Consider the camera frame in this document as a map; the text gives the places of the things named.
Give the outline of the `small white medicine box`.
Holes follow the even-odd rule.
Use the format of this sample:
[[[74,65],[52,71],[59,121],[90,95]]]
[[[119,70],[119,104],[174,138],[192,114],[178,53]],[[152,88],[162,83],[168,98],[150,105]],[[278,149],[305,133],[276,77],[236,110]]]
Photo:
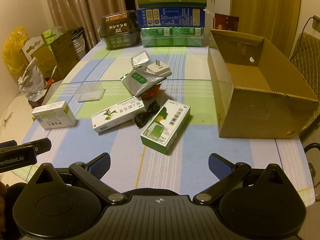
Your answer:
[[[32,115],[43,129],[65,128],[76,125],[76,117],[66,101],[36,107]]]

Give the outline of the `white green ointment box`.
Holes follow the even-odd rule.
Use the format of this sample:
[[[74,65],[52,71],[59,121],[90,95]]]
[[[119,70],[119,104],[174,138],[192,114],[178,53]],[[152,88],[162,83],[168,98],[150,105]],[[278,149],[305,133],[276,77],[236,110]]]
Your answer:
[[[118,126],[140,113],[146,112],[141,98],[132,96],[91,116],[92,127],[97,133]]]

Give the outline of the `clear plastic lid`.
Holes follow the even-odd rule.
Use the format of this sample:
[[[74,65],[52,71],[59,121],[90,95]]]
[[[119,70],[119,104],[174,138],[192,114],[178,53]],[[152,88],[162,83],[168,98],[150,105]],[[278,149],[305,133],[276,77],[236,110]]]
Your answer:
[[[104,88],[100,82],[89,82],[79,86],[75,92],[77,102],[98,101],[102,98]]]

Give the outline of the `green throat spray box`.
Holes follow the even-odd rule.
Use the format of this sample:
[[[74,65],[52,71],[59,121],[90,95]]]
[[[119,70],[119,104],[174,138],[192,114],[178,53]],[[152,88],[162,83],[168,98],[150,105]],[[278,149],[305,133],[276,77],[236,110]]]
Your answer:
[[[169,155],[170,148],[186,124],[189,115],[190,106],[168,99],[141,133],[142,144],[164,155]]]

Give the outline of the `red snack packet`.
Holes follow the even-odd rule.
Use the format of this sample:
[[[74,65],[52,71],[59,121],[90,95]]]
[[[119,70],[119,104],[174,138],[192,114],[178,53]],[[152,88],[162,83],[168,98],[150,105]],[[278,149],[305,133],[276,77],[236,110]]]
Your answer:
[[[140,98],[143,100],[148,100],[152,97],[154,97],[157,92],[159,91],[159,88],[161,86],[161,83],[154,85],[152,88],[150,88],[148,91],[146,91],[145,93],[143,93]]]

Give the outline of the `silver green foil pouch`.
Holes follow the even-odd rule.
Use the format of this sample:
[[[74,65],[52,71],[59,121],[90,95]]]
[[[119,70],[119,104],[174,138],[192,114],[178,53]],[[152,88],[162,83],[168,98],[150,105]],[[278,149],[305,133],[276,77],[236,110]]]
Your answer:
[[[165,79],[166,77],[164,76],[150,74],[138,69],[133,69],[131,72],[120,78],[123,85],[136,97],[140,97],[146,91]]]

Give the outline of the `white plug night light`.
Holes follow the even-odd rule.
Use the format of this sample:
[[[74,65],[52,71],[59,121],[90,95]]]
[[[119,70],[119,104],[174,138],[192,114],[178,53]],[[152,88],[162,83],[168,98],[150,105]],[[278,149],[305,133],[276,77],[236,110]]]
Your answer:
[[[172,74],[170,67],[160,60],[155,60],[154,63],[148,65],[146,71],[150,74],[163,77],[168,77]]]

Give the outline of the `clear plastic packet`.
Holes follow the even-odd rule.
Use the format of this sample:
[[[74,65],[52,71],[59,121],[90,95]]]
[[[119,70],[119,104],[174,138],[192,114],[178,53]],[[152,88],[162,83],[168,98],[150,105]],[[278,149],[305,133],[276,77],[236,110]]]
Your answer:
[[[146,50],[143,50],[135,56],[131,57],[131,64],[133,68],[136,68],[148,64],[150,60],[151,57],[148,52]]]

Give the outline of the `white plastic bag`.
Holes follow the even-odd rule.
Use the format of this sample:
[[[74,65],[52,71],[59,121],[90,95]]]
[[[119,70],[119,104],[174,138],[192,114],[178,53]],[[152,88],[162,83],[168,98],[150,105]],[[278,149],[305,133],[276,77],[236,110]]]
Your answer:
[[[18,79],[20,92],[31,102],[42,98],[46,93],[46,83],[34,57],[23,75]]]

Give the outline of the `open cardboard box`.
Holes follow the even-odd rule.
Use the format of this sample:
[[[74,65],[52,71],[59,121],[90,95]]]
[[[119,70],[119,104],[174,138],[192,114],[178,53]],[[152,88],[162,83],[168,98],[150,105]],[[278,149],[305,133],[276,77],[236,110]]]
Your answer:
[[[264,37],[210,30],[208,66],[222,138],[292,139],[319,106],[302,74]]]

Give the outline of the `yellow plastic bag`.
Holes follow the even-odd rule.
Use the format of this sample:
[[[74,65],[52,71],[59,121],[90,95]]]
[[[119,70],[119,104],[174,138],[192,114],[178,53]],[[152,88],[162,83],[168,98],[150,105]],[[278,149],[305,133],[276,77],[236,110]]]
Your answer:
[[[24,27],[16,27],[6,39],[2,55],[10,74],[20,74],[25,67],[25,59],[21,50],[28,40]]]

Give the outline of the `checked tablecloth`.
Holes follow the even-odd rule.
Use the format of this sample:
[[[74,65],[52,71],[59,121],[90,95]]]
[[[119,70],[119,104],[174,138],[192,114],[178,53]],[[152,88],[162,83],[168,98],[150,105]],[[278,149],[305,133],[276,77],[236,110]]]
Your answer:
[[[45,130],[28,117],[22,142],[44,137],[52,142],[51,150],[38,157],[39,163],[66,167],[107,152],[111,168],[103,181],[118,191],[154,187],[193,196],[217,181],[208,168],[209,155],[217,153],[233,163],[243,161],[255,168],[279,164],[304,203],[314,203],[315,191],[299,139],[219,136],[206,47],[148,49],[152,59],[165,62],[172,70],[172,75],[162,82],[155,101],[164,106],[173,100],[190,108],[189,118],[168,154],[145,146],[141,137],[168,141],[182,115],[180,110],[163,110],[157,120],[151,120],[143,128],[130,120],[105,132],[96,132],[92,116],[101,112],[103,119],[112,120],[117,112],[111,106],[130,97],[120,77],[131,70],[131,58],[142,50],[140,46],[108,50],[100,42],[73,68],[50,101],[67,102],[76,117],[75,126]]]

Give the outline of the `brown cardboard box stack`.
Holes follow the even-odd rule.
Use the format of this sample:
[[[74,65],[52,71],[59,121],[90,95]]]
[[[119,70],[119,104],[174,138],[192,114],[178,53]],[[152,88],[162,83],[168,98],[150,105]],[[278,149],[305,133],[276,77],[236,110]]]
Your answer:
[[[21,49],[28,62],[37,58],[37,65],[47,81],[64,79],[86,53],[83,27],[64,33],[58,31],[58,27],[53,27],[29,39]]]

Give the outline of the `black hot pot bowl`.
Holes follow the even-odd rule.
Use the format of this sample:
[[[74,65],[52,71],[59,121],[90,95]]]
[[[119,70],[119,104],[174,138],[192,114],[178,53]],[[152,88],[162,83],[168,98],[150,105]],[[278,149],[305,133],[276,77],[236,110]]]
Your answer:
[[[108,49],[127,48],[140,44],[137,13],[127,10],[103,16],[98,34]]]

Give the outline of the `green drink carton pack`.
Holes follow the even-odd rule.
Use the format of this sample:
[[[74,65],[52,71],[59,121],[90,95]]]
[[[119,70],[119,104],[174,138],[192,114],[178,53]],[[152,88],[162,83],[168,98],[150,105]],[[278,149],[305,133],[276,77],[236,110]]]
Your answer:
[[[203,43],[203,28],[142,28],[140,34],[144,47],[202,47]]]

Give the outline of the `beige curtain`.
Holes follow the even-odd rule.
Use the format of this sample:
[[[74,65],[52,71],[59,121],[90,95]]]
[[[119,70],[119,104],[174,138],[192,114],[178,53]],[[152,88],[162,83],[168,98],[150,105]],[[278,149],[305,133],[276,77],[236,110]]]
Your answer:
[[[100,41],[100,19],[126,10],[125,0],[47,0],[47,3],[55,26],[65,30],[84,28],[88,49]]]

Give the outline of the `dark red gift box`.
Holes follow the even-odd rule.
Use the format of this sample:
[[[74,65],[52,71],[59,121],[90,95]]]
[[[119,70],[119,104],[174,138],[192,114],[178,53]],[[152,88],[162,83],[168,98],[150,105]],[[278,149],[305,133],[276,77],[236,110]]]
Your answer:
[[[238,31],[239,17],[214,14],[214,29]]]

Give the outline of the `blue milk carton box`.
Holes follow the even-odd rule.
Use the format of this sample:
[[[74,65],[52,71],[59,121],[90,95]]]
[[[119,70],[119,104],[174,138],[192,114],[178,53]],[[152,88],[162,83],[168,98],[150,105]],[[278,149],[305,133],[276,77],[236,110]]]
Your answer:
[[[160,7],[137,9],[140,28],[151,27],[204,27],[203,8]]]

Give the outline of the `wooden door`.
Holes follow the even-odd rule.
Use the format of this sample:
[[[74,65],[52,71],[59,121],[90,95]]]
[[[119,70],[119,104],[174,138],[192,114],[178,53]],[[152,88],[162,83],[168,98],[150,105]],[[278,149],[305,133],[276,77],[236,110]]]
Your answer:
[[[295,40],[301,0],[231,0],[238,31],[267,38],[286,57]]]

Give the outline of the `wall power outlet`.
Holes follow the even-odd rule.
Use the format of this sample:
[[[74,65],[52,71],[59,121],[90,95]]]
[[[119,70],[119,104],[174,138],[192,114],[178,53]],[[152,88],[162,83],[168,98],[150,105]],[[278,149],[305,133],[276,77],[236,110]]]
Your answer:
[[[320,32],[320,17],[317,15],[314,15],[312,19],[313,19],[312,28],[317,32]]]

